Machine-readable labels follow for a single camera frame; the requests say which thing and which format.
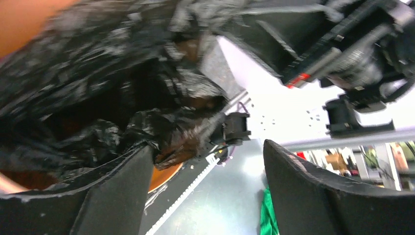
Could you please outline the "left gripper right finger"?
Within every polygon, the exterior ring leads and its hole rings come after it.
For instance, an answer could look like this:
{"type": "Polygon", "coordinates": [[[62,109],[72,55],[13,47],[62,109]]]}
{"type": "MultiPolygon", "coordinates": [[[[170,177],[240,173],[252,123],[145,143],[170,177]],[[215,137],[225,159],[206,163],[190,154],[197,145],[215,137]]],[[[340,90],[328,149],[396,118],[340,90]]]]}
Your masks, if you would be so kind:
{"type": "Polygon", "coordinates": [[[339,176],[272,140],[265,172],[282,235],[412,235],[415,194],[339,176]]]}

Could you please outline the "orange trash bin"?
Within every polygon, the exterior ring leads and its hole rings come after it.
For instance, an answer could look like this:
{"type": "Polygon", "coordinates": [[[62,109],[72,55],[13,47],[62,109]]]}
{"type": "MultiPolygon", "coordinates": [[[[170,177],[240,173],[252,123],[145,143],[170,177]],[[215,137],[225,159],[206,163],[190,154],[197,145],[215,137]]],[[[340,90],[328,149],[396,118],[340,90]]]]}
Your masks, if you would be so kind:
{"type": "Polygon", "coordinates": [[[98,119],[124,127],[136,111],[178,107],[146,88],[172,36],[174,0],[3,0],[0,3],[0,189],[11,172],[76,168],[54,146],[98,119]]]}

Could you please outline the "black trash bag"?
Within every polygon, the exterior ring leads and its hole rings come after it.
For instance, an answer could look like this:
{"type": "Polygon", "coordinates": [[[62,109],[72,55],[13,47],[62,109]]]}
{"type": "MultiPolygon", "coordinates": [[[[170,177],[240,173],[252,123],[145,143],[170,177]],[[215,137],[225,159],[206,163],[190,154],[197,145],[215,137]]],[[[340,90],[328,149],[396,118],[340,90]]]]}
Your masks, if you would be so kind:
{"type": "Polygon", "coordinates": [[[93,168],[150,146],[157,169],[241,144],[226,92],[200,71],[209,36],[282,36],[344,15],[327,0],[81,0],[0,64],[0,168],[93,168]]]}

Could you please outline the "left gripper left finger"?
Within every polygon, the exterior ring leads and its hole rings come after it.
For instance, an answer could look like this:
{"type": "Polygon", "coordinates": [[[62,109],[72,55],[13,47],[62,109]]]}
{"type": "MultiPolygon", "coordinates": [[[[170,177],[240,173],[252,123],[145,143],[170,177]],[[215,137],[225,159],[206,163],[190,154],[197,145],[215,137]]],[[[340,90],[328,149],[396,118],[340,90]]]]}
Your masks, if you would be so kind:
{"type": "Polygon", "coordinates": [[[136,235],[153,171],[136,148],[62,186],[0,197],[3,235],[136,235]]]}

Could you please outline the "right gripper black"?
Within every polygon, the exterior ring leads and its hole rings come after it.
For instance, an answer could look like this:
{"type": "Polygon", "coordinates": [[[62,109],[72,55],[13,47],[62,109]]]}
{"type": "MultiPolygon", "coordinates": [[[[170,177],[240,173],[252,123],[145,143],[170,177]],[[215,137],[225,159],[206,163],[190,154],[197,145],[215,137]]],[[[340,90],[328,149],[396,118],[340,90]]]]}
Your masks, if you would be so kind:
{"type": "Polygon", "coordinates": [[[394,102],[415,84],[415,6],[399,0],[265,0],[224,36],[284,86],[327,79],[355,107],[394,102]]]}

